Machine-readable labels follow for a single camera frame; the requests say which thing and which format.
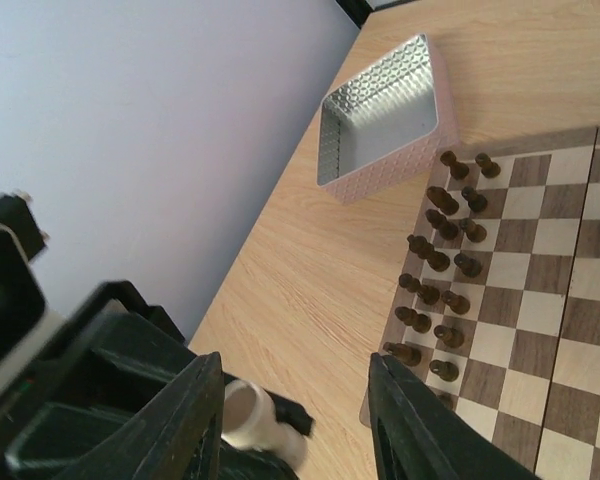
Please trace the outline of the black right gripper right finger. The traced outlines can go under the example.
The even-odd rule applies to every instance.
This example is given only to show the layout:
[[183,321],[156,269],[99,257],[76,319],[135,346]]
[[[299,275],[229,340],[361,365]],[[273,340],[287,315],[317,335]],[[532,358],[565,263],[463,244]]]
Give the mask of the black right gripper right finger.
[[373,353],[368,405],[379,479],[534,479],[473,430],[406,366]]

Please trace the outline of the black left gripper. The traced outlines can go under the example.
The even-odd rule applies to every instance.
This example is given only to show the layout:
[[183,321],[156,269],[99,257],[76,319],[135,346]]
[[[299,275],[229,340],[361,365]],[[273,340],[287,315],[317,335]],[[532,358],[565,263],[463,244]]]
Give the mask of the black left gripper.
[[[4,395],[4,475],[58,479],[141,411],[196,355],[129,282],[101,285]],[[223,371],[216,479],[293,479],[312,418]]]

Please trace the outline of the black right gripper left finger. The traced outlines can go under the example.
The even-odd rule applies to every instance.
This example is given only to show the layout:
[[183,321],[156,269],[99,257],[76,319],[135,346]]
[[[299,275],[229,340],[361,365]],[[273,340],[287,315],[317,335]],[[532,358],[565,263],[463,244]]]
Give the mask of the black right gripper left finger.
[[216,479],[224,398],[221,356],[195,358],[122,428],[58,479]]

